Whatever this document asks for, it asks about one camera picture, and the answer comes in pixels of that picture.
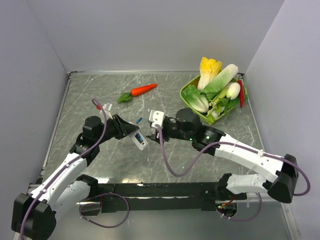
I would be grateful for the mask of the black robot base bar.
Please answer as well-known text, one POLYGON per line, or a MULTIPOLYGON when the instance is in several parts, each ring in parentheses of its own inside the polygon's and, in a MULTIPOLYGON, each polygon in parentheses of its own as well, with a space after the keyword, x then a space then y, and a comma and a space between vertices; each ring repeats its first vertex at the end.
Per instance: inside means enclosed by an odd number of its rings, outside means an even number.
POLYGON ((217 182, 99 183, 85 204, 101 204, 102 213, 126 211, 188 210, 215 211, 223 201, 242 201, 246 193, 233 194, 217 182))

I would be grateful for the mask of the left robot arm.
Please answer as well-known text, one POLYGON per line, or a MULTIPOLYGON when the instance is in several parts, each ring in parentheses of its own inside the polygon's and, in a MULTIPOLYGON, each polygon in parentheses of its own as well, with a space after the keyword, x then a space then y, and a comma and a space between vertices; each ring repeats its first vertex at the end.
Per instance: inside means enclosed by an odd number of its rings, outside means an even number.
POLYGON ((48 239, 57 222, 77 202, 95 200, 99 195, 98 180, 81 174, 100 152, 99 145, 112 138, 129 136, 143 150, 148 142, 139 127, 117 114, 102 122, 98 116, 88 117, 75 144, 61 165, 29 194, 19 194, 13 204, 11 229, 21 237, 48 239))

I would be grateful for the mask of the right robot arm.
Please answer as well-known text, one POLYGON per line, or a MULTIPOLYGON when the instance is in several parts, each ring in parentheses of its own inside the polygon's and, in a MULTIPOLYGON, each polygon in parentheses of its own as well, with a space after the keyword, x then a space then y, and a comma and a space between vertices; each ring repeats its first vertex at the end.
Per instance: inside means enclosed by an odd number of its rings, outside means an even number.
POLYGON ((203 124, 189 108, 180 109, 175 117, 151 110, 148 120, 155 129, 149 138, 161 145, 170 139, 190 141, 192 147, 201 153, 230 160, 255 172, 251 175, 224 174, 218 187, 223 199, 242 193, 262 193, 281 203, 292 202, 299 177, 294 156, 273 155, 246 145, 203 124))

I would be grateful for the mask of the white remote control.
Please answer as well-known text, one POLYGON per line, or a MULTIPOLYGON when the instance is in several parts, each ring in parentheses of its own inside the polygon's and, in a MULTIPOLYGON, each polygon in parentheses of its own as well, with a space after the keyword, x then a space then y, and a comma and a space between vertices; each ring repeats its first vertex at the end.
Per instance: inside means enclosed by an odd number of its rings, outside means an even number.
POLYGON ((144 136, 140 133, 139 130, 130 134, 129 137, 140 151, 143 151, 149 145, 147 140, 144 138, 144 136))

